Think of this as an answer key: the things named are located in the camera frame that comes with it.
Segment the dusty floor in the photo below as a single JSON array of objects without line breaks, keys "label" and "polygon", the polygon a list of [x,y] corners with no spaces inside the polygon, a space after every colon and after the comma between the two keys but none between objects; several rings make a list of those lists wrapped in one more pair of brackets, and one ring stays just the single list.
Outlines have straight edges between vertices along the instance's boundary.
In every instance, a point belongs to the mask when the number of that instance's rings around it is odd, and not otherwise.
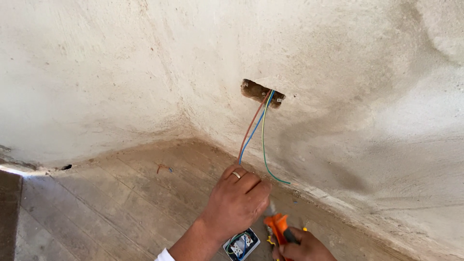
[{"label": "dusty floor", "polygon": [[[206,205],[230,155],[194,140],[146,145],[23,181],[17,261],[149,261],[170,247]],[[160,168],[158,164],[171,167]],[[272,199],[339,261],[412,260],[279,186]],[[248,260],[272,260],[261,244]],[[220,250],[214,260],[229,260]]]}]

